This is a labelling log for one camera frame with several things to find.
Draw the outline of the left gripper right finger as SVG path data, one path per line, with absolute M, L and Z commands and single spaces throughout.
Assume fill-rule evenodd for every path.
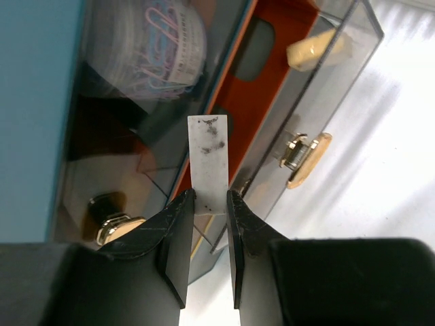
M 434 252 L 412 238 L 290 240 L 227 193 L 242 325 L 433 325 Z

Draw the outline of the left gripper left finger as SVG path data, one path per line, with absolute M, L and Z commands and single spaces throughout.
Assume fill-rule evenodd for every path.
M 195 193 L 95 251 L 1 245 L 2 325 L 177 325 L 186 305 Z

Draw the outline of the teal drawer organizer box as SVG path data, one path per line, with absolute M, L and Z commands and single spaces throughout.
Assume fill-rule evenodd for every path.
M 326 130 L 381 43 L 368 1 L 189 1 L 207 57 L 177 98 L 82 92 L 92 1 L 1 2 L 1 242 L 92 248 L 191 186 L 188 116 L 226 115 L 229 187 L 266 219 L 324 157 Z M 286 49 L 336 29 L 316 67 Z M 341 33 L 352 57 L 326 66 Z

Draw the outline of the silver staple box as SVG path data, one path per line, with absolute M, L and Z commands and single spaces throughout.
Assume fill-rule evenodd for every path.
M 195 214 L 223 215 L 228 191 L 227 116 L 188 116 L 188 147 Z

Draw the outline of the small yellow eraser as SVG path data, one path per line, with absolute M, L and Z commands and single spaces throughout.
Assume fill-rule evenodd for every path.
M 312 70 L 329 46 L 336 29 L 330 29 L 316 36 L 303 39 L 286 49 L 289 67 L 298 71 Z M 353 40 L 346 33 L 341 33 L 329 55 L 323 61 L 326 66 L 337 65 L 352 57 Z

